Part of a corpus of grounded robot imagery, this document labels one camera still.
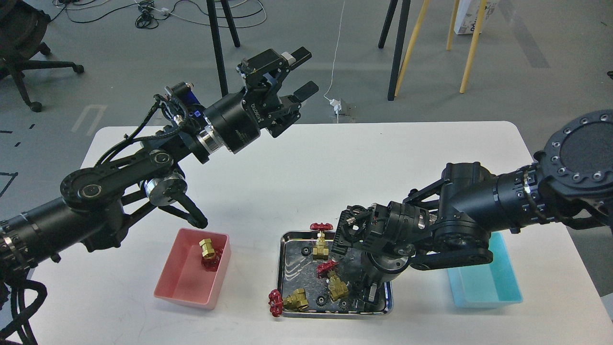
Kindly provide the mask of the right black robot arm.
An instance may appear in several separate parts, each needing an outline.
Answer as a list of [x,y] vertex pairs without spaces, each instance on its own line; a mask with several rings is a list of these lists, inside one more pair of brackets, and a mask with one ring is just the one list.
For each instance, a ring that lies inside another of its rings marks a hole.
[[361,252],[363,289],[379,289],[407,268],[490,264],[491,234],[560,222],[576,230],[612,225],[612,111],[578,116],[556,131],[534,163],[492,174],[479,162],[448,163],[438,181],[403,201],[348,206],[332,260]]

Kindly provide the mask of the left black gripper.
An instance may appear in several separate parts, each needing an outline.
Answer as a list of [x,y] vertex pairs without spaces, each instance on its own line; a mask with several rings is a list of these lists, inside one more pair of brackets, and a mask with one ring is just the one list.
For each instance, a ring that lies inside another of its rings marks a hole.
[[301,46],[293,53],[277,53],[267,49],[249,59],[243,59],[237,72],[245,88],[225,95],[204,111],[204,149],[212,154],[224,146],[236,154],[260,136],[258,124],[243,107],[245,95],[254,96],[263,105],[261,128],[277,138],[300,118],[302,103],[319,91],[309,81],[293,94],[278,97],[278,91],[289,72],[311,59],[312,53]]

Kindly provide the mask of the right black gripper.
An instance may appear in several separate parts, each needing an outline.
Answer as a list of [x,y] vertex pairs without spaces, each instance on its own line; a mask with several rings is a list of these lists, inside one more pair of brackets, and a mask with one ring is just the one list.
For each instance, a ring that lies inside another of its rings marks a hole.
[[361,288],[366,288],[366,302],[379,303],[380,286],[396,279],[409,267],[408,258],[391,258],[384,255],[361,253],[363,275]]

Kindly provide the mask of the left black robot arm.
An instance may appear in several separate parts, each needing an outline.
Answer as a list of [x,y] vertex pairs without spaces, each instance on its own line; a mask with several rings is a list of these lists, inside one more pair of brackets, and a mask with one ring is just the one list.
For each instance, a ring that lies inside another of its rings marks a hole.
[[311,59],[303,46],[292,53],[273,49],[243,59],[238,92],[201,105],[190,83],[180,82],[155,95],[144,121],[107,150],[97,163],[67,175],[61,196],[1,223],[1,303],[10,303],[11,321],[1,343],[18,333],[22,345],[35,345],[29,319],[47,297],[46,286],[28,274],[46,259],[81,243],[91,253],[118,248],[131,226],[161,209],[205,229],[208,219],[187,196],[179,162],[193,155],[201,163],[220,147],[237,153],[266,129],[274,138],[300,118],[302,103],[318,92],[309,81],[293,94],[278,91],[289,72]]

